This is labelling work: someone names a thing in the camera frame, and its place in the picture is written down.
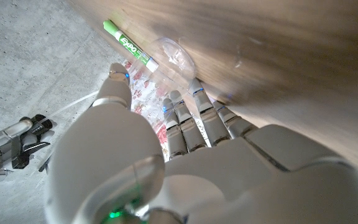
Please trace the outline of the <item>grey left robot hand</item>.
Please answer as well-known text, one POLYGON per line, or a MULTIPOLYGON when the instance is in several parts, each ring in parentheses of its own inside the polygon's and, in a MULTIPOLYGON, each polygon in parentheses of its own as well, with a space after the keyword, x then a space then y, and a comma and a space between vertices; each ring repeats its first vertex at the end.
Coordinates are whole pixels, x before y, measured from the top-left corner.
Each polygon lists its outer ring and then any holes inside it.
POLYGON ((114 63, 92 105, 57 142, 45 187, 49 223, 358 223, 358 170, 291 129, 262 128, 193 97, 209 143, 179 93, 163 103, 170 159, 130 110, 114 63))

